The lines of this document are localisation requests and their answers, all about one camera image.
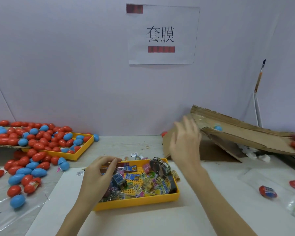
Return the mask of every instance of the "white paper sheet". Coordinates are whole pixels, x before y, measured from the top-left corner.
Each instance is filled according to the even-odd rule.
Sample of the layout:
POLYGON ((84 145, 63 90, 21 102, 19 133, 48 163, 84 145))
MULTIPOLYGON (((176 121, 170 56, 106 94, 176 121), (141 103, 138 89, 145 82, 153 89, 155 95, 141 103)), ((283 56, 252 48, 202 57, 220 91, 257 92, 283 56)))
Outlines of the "white paper sheet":
POLYGON ((198 7, 143 5, 142 14, 127 13, 129 64, 193 63, 199 12, 198 7), (175 52, 168 52, 173 47, 175 52))

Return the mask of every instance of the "cardboard box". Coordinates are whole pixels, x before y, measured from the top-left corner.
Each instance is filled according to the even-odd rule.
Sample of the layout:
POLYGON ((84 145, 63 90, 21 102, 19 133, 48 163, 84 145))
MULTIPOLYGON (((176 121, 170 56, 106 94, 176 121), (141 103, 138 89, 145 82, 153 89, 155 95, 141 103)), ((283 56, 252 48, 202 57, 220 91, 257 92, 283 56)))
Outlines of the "cardboard box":
MULTIPOLYGON (((268 152, 295 155, 295 150, 289 145, 291 141, 289 137, 292 134, 291 132, 277 132, 253 126, 238 119, 195 105, 193 105, 190 112, 188 117, 196 121, 203 135, 203 140, 200 143, 201 160, 241 162, 240 159, 246 157, 246 155, 240 151, 235 143, 268 152), (217 124, 222 127, 222 131, 213 129, 217 124), (221 147, 228 153, 228 156, 230 158, 233 157, 233 159, 230 160, 229 157, 227 157, 228 160, 226 160, 226 156, 222 157, 218 155, 218 152, 213 150, 212 144, 209 143, 207 139, 210 139, 214 144, 221 147), (202 147, 208 147, 210 150, 202 152, 202 147)), ((169 143, 174 131, 177 131, 176 127, 169 130, 163 137, 163 153, 166 158, 170 155, 169 143)))

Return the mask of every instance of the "plastic tray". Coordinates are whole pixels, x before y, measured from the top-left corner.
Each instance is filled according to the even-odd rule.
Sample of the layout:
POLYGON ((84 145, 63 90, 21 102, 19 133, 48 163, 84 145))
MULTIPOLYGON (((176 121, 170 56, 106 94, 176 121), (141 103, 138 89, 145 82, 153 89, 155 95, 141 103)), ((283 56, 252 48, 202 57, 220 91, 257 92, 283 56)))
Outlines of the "plastic tray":
MULTIPOLYGON (((51 156, 59 156, 59 157, 63 157, 67 160, 77 160, 81 155, 82 153, 94 142, 94 135, 90 135, 90 134, 82 134, 82 133, 74 133, 72 132, 73 134, 73 139, 75 139, 75 137, 77 135, 82 135, 82 136, 85 136, 85 137, 90 137, 91 138, 86 142, 84 143, 81 148, 75 153, 75 154, 71 154, 71 153, 65 153, 65 152, 54 152, 54 151, 44 151, 44 152, 48 152, 49 155, 51 156)), ((28 152, 29 149, 28 148, 22 148, 22 151, 24 152, 28 152)))
MULTIPOLYGON (((142 166, 146 163, 149 163, 148 160, 136 160, 136 161, 122 161, 122 163, 129 162, 130 166, 136 165, 137 172, 133 172, 131 174, 142 174, 144 171, 142 170, 142 166)), ((142 184, 143 180, 139 178, 138 181, 126 180, 127 182, 133 182, 133 184, 142 184)), ((135 190, 127 189, 122 190, 122 192, 126 194, 135 194, 135 190)), ((155 196, 146 196, 142 198, 132 198, 132 199, 121 199, 121 200, 114 200, 114 201, 107 201, 107 202, 100 202, 98 203, 93 210, 108 210, 108 209, 116 209, 116 208, 124 208, 130 206, 141 206, 141 205, 149 205, 155 203, 162 203, 162 202, 169 202, 178 200, 180 195, 179 188, 177 186, 177 193, 174 194, 163 194, 163 195, 155 195, 155 196)))

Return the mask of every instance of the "plastic bag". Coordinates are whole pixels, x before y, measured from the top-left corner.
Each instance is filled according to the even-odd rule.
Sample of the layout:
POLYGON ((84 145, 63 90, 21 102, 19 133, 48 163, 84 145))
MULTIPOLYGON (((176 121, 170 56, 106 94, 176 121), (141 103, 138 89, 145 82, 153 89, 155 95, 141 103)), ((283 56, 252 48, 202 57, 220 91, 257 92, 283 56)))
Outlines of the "plastic bag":
POLYGON ((286 209, 295 217, 295 194, 284 187, 271 181, 257 170, 249 169, 245 173, 237 177, 241 181, 247 183, 252 188, 259 191, 260 186, 272 188, 277 193, 277 198, 269 199, 282 208, 286 209))
POLYGON ((10 206, 11 198, 7 196, 7 191, 10 186, 0 186, 0 198, 2 199, 0 200, 0 231, 4 230, 10 224, 30 213, 34 209, 42 206, 48 200, 46 188, 43 183, 41 187, 38 187, 31 195, 25 194, 23 192, 24 187, 22 185, 20 186, 22 188, 21 194, 25 196, 25 203, 17 209, 13 209, 10 206))

